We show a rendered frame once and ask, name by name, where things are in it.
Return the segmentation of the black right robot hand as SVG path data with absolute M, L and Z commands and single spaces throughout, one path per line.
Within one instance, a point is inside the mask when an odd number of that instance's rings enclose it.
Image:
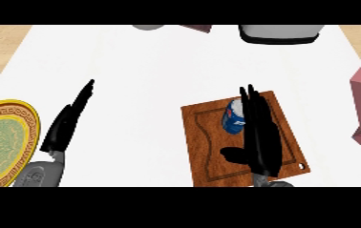
M 240 88 L 244 125 L 244 147 L 223 147 L 220 154 L 231 163 L 246 164 L 252 172 L 277 177 L 283 166 L 283 142 L 278 126 L 272 121 L 265 97 L 254 90 Z

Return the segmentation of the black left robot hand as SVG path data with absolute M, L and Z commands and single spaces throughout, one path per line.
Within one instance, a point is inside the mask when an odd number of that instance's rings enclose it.
M 95 80 L 84 85 L 73 104 L 68 104 L 58 114 L 44 136 L 40 150 L 46 153 L 52 151 L 64 152 L 68 148 L 80 114 L 84 110 L 87 100 L 93 94 Z

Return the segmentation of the blue and white can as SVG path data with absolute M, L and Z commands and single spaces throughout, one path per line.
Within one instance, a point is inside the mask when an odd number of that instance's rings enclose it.
M 225 108 L 222 125 L 225 131 L 237 135 L 241 133 L 246 125 L 246 118 L 243 114 L 243 103 L 240 99 L 234 99 Z

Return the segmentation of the brown wooden cutting board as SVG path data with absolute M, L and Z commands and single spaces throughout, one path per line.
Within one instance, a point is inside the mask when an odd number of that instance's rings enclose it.
M 283 142 L 283 167 L 278 180 L 303 175 L 311 171 L 299 144 L 286 121 L 286 115 L 272 91 L 265 97 L 274 123 Z M 232 97 L 182 107 L 183 127 L 195 187 L 238 187 L 253 185 L 252 169 L 247 165 L 229 163 L 220 155 L 223 147 L 243 147 L 243 134 L 231 135 L 222 125 L 226 105 Z

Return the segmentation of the pink cardboard box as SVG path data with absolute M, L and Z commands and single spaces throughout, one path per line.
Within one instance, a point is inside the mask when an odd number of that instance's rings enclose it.
M 361 145 L 361 68 L 355 72 L 352 78 L 349 79 L 351 90 L 352 90 L 352 97 L 354 97 L 354 105 L 358 117 L 358 128 L 352 135 L 352 139 Z

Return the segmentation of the yellow rimmed green plate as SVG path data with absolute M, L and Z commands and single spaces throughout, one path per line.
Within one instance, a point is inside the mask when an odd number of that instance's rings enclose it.
M 41 122 L 33 106 L 0 100 L 0 187 L 7 187 L 30 162 L 38 145 Z

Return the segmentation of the grey appliance with black base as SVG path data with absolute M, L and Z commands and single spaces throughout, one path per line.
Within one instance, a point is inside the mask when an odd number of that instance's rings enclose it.
M 253 44 L 309 44 L 318 38 L 323 25 L 240 25 L 241 39 Z

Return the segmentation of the grey round object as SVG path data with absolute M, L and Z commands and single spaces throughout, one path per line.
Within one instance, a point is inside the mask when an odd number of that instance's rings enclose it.
M 133 25 L 133 27 L 142 31 L 152 31 L 161 28 L 164 25 Z

